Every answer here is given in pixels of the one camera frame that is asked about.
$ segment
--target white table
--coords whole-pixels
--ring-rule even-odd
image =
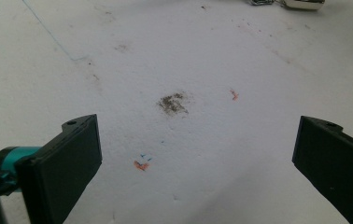
[[[103,165],[65,223],[347,223],[291,157],[301,115],[353,136],[353,1],[0,1],[0,149],[93,113]]]

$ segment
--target dirt stain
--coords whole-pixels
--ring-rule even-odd
[[[129,50],[129,47],[125,44],[121,44],[121,45],[118,45],[117,47],[115,47],[115,50],[117,50],[120,53],[125,53]]]
[[[169,116],[174,116],[178,113],[188,113],[188,110],[182,105],[186,100],[184,92],[175,93],[169,96],[164,96],[158,103],[162,110]]]

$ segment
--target small debris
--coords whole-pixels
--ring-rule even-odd
[[[142,171],[146,171],[148,169],[148,167],[149,167],[149,164],[148,163],[141,164],[138,161],[134,161],[134,166],[137,169],[140,169]]]
[[[187,113],[188,110],[182,105],[186,96],[184,92],[175,93],[169,96],[163,97],[157,105],[159,105],[162,110],[169,116],[173,116],[177,113]]]
[[[233,89],[231,89],[230,92],[231,92],[232,95],[233,95],[233,100],[236,101],[236,100],[238,99],[238,93],[235,92]]]

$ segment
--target red speck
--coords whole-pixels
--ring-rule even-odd
[[[141,164],[141,163],[139,163],[138,161],[134,161],[134,166],[135,166],[137,169],[140,169],[140,170],[142,170],[142,171],[145,171],[146,169],[148,169],[149,164],[148,164],[148,163]]]
[[[233,95],[233,100],[236,101],[236,100],[238,99],[238,93],[235,92],[233,89],[231,89],[230,92],[231,92],[232,95]]]

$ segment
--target red mark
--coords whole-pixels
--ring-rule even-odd
[[[137,169],[140,169],[140,170],[145,171],[146,169],[148,169],[149,164],[148,164],[148,163],[141,164],[141,163],[139,163],[138,161],[134,161],[134,166],[135,166]]]
[[[235,92],[233,89],[231,89],[230,92],[231,92],[232,95],[233,95],[233,100],[236,101],[236,100],[238,99],[238,93]]]

